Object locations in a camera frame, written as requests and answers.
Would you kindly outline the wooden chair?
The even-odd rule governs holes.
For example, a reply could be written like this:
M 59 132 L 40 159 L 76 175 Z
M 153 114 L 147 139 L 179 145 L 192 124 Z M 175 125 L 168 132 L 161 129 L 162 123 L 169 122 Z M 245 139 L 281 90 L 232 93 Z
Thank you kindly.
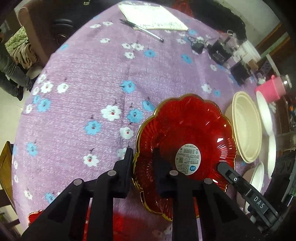
M 1 152 L 1 208 L 10 206 L 16 213 L 12 188 L 12 155 L 13 144 L 6 141 Z

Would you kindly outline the cream plastic bowl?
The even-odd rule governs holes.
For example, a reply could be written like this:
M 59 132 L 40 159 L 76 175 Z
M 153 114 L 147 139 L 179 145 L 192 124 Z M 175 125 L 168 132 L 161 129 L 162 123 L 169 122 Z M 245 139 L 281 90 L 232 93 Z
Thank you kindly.
M 225 116 L 232 125 L 238 154 L 244 162 L 254 162 L 262 145 L 261 119 L 254 101 L 246 92 L 236 92 Z

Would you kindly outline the white foam bowl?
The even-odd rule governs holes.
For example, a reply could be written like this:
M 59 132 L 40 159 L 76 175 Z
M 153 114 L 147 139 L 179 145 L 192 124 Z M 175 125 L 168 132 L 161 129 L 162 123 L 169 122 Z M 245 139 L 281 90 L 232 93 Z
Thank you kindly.
M 272 136 L 274 135 L 273 120 L 269 110 L 269 105 L 267 104 L 266 99 L 260 91 L 256 92 L 256 99 L 265 131 L 269 136 Z
M 256 167 L 249 169 L 243 175 L 243 178 L 248 181 L 257 191 L 261 192 L 263 180 L 264 180 L 264 164 L 262 161 L 256 165 Z M 241 210 L 248 214 L 249 203 L 242 198 L 241 194 L 237 192 L 236 194 L 237 204 L 240 206 Z
M 276 163 L 276 140 L 275 136 L 271 135 L 268 139 L 268 159 L 267 159 L 267 174 L 269 179 L 273 174 Z

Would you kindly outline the black cylindrical jar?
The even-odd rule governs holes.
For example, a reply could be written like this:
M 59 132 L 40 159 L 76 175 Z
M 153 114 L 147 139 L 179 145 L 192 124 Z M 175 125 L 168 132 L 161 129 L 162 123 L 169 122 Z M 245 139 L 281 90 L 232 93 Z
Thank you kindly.
M 246 67 L 241 61 L 235 63 L 230 68 L 230 72 L 239 86 L 243 85 L 245 80 L 250 77 L 250 69 Z

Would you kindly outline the green patterned blanket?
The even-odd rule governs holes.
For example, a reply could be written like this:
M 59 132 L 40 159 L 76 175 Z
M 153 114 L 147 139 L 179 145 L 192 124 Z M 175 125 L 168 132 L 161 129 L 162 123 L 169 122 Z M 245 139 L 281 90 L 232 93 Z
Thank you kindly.
M 33 50 L 24 26 L 8 39 L 5 47 L 16 64 L 20 64 L 24 69 L 28 70 L 39 61 L 39 57 Z

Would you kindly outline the pink knit sleeve bottle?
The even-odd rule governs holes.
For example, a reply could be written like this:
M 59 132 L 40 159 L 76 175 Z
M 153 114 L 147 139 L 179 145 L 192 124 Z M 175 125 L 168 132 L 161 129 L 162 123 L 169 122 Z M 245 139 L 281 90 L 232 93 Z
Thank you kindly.
M 262 85 L 256 87 L 255 92 L 260 92 L 267 103 L 279 100 L 292 89 L 292 83 L 288 75 L 274 76 Z

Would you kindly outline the purple floral tablecloth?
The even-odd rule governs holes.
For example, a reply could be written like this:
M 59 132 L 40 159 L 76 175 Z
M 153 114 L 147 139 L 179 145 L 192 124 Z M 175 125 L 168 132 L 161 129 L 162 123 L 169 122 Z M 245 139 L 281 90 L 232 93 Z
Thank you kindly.
M 49 58 L 27 98 L 13 155 L 13 198 L 21 240 L 68 240 L 65 230 L 34 228 L 75 179 L 96 179 L 135 148 L 140 125 L 170 97 L 193 93 L 226 111 L 238 91 L 255 97 L 256 83 L 239 86 L 230 64 L 220 67 L 189 37 L 214 42 L 225 33 L 177 10 L 186 31 L 158 30 L 156 39 L 120 22 L 123 1 L 92 17 Z

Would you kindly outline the white plastic tub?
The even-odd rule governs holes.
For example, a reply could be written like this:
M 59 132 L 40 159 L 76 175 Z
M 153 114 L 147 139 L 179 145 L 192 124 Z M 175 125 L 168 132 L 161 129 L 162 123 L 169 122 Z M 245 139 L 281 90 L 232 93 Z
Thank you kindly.
M 248 64 L 251 60 L 257 63 L 261 58 L 260 54 L 249 40 L 244 41 L 239 46 L 238 52 L 239 56 L 241 57 L 241 60 L 246 64 Z

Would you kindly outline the silver black pen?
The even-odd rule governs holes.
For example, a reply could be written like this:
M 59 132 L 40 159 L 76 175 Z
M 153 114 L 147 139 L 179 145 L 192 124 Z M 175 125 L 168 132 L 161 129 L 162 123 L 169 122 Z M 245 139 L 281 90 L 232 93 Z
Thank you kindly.
M 138 25 L 136 25 L 136 24 L 134 24 L 134 23 L 132 23 L 132 22 L 130 22 L 130 21 L 128 21 L 128 20 L 120 19 L 120 22 L 121 22 L 122 24 L 124 24 L 124 25 L 127 25 L 127 26 L 133 28 L 134 30 L 139 30 L 139 31 L 141 31 L 141 32 L 143 32 L 143 33 L 145 33 L 145 34 L 147 34 L 147 35 L 153 37 L 154 39 L 158 40 L 158 41 L 161 42 L 161 43 L 164 42 L 164 39 L 163 39 L 163 38 L 157 36 L 156 34 L 150 32 L 150 31 L 148 31 L 148 30 L 146 30 L 146 29 L 144 29 L 144 28 L 142 28 L 142 27 L 140 27 L 140 26 L 138 26 Z

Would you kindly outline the small black adapter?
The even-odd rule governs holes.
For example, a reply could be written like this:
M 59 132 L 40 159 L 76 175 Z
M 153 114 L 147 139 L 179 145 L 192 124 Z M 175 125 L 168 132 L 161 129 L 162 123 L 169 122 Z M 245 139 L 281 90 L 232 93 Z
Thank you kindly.
M 188 36 L 187 39 L 191 43 L 192 51 L 196 54 L 202 54 L 204 46 L 205 46 L 204 39 L 202 37 L 194 38 L 191 36 Z

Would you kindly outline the black motor device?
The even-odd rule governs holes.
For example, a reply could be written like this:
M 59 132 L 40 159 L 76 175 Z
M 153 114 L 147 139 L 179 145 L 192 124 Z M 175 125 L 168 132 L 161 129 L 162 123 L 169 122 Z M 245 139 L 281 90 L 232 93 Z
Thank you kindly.
M 232 56 L 230 48 L 221 40 L 217 40 L 214 44 L 208 44 L 207 50 L 210 58 L 219 65 L 224 65 Z

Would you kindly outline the white paper notepad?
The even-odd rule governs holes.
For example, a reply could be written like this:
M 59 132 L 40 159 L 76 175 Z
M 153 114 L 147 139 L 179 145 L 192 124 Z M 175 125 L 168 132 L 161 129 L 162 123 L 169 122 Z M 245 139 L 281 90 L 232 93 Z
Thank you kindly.
M 187 31 L 188 27 L 162 6 L 148 4 L 119 4 L 126 20 L 133 23 L 134 29 Z

